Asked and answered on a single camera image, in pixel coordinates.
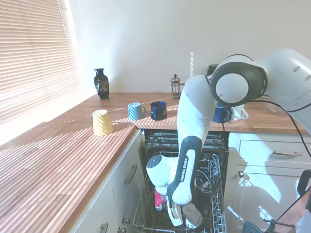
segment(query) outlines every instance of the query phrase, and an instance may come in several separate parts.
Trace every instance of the open dishwasher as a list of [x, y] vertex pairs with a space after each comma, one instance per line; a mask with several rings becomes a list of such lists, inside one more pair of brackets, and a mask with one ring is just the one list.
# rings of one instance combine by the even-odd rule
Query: open dishwasher
[[174, 227], [165, 207], [159, 211], [155, 207], [155, 187], [144, 169], [153, 156], [178, 157], [177, 131], [145, 130], [145, 143], [140, 148], [140, 159], [145, 182], [138, 202], [133, 224], [138, 233], [157, 232], [200, 232], [226, 233], [223, 210], [223, 190], [227, 166], [227, 134], [210, 132], [205, 140], [199, 168], [196, 174], [197, 196], [193, 204], [200, 211], [203, 222], [197, 229]]

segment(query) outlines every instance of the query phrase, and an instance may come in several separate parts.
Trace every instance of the wire rack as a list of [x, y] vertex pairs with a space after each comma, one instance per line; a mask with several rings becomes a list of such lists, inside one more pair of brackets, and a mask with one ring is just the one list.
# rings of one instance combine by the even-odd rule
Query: wire rack
[[[177, 152], [159, 151], [153, 154], [166, 157], [177, 157]], [[202, 225], [196, 229], [200, 233], [226, 233], [225, 213], [223, 210], [223, 189], [221, 184], [221, 170], [219, 157], [215, 153], [202, 153], [199, 170], [204, 172], [210, 180], [210, 192], [197, 190], [194, 201], [196, 208], [203, 216]], [[190, 233], [191, 229], [184, 224], [174, 227], [167, 210], [158, 211], [154, 203], [154, 186], [146, 176], [144, 187], [138, 202], [133, 224], [138, 233]]]

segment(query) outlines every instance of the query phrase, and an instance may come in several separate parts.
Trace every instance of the cup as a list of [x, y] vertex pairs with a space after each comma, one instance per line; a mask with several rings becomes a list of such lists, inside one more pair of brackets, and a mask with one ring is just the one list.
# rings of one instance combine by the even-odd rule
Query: cup
[[107, 110], [97, 110], [92, 116], [93, 131], [96, 136], [104, 136], [113, 132], [113, 127]]
[[248, 113], [244, 109], [244, 104], [232, 107], [232, 110], [233, 110], [233, 116], [232, 116], [233, 120], [248, 119]]
[[146, 108], [141, 106], [141, 103], [134, 102], [128, 105], [128, 118], [130, 120], [140, 120], [146, 113]]
[[213, 121], [216, 123], [225, 123], [231, 120], [231, 110], [220, 103], [217, 103]]
[[151, 113], [150, 117], [153, 120], [163, 120], [167, 117], [166, 102], [156, 101], [150, 104]]

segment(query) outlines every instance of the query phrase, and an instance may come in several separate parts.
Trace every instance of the yellow cup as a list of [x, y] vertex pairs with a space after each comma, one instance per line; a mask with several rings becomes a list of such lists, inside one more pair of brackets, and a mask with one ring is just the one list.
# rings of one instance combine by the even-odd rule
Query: yellow cup
[[97, 110], [93, 113], [93, 131], [96, 136], [104, 136], [113, 132], [107, 110]]

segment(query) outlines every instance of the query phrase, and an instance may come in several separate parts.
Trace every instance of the black vase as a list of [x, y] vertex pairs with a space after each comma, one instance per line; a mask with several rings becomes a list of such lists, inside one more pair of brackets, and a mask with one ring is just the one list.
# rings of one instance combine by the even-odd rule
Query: black vase
[[109, 80], [108, 77], [104, 75], [104, 69], [95, 69], [96, 76], [94, 77], [94, 84], [97, 90], [97, 94], [101, 100], [106, 100], [109, 98]]

